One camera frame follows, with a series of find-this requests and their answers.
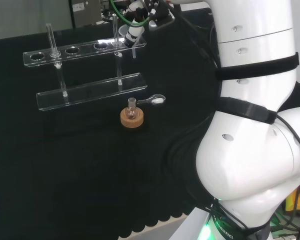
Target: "small glass vial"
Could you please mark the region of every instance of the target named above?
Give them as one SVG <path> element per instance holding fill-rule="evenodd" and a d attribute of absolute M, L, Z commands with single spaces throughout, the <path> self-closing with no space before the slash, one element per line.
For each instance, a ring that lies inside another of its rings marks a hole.
<path fill-rule="evenodd" d="M 136 119 L 139 116 L 139 109 L 136 107 L 137 100 L 134 97 L 128 99 L 128 107 L 124 113 L 128 119 Z"/>

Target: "yellow object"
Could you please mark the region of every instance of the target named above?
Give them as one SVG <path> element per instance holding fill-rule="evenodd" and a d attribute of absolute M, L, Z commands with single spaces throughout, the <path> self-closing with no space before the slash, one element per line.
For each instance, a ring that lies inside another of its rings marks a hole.
<path fill-rule="evenodd" d="M 292 212 L 295 206 L 297 189 L 294 190 L 286 199 L 285 199 L 285 211 Z M 300 210 L 300 195 L 298 197 L 298 203 L 296 205 L 296 209 Z"/>

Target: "black fabric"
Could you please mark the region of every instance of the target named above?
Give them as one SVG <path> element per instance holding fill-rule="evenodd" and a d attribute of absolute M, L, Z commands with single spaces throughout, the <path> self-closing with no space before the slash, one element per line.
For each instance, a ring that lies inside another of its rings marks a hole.
<path fill-rule="evenodd" d="M 270 220 L 262 226 L 241 229 L 233 226 L 223 217 L 212 215 L 215 228 L 226 240 L 266 240 L 270 234 Z"/>
<path fill-rule="evenodd" d="M 208 27 L 208 12 L 185 14 Z M 63 46 L 112 34 L 105 23 L 59 31 L 55 38 Z M 39 112 L 36 93 L 59 88 L 55 69 L 27 68 L 22 56 L 49 48 L 47 35 L 0 40 L 0 240 L 116 240 L 211 203 L 193 177 L 194 162 L 186 161 L 195 159 L 198 148 L 188 144 L 178 165 L 187 169 L 179 168 L 178 179 L 162 171 L 162 151 L 176 132 L 196 126 L 216 108 L 214 67 L 175 23 L 145 38 L 136 59 L 123 53 L 122 74 L 140 72 L 147 90 L 47 112 Z M 67 86 L 116 75 L 112 54 L 62 66 Z M 165 95 L 165 104 L 143 106 L 141 128 L 122 127 L 128 98 L 153 94 Z M 299 106 L 297 84 L 284 108 Z"/>
<path fill-rule="evenodd" d="M 282 59 L 218 68 L 215 70 L 215 77 L 219 81 L 256 78 L 288 72 L 298 65 L 299 55 L 296 52 L 295 55 Z"/>
<path fill-rule="evenodd" d="M 232 97 L 220 97 L 217 111 L 270 125 L 277 118 L 277 112 L 275 111 Z"/>

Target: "green led light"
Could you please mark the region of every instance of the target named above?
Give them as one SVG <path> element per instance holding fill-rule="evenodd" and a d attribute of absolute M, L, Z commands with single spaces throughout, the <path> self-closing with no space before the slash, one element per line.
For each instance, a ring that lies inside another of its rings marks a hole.
<path fill-rule="evenodd" d="M 210 238 L 210 235 L 211 235 L 210 227 L 208 225 L 204 225 L 203 228 L 201 229 L 201 232 L 197 240 L 207 240 Z"/>

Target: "acrylic support post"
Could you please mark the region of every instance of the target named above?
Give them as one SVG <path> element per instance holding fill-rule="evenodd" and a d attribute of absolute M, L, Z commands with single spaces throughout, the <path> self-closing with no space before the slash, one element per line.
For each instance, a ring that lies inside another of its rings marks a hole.
<path fill-rule="evenodd" d="M 51 24 L 47 24 L 46 28 L 51 48 L 23 53 L 24 65 L 27 67 L 53 64 L 57 72 L 60 89 L 37 93 L 36 99 L 39 110 L 46 111 L 58 109 L 135 92 L 147 87 L 146 82 L 140 73 L 122 76 L 121 61 L 123 51 L 133 51 L 136 48 L 144 47 L 147 43 L 141 37 L 133 48 L 126 47 L 123 44 L 124 38 L 119 37 L 117 16 L 113 16 L 114 38 L 67 45 L 58 48 L 56 46 Z M 114 53 L 117 73 L 116 77 L 74 87 L 66 87 L 62 68 L 63 61 L 109 53 Z"/>

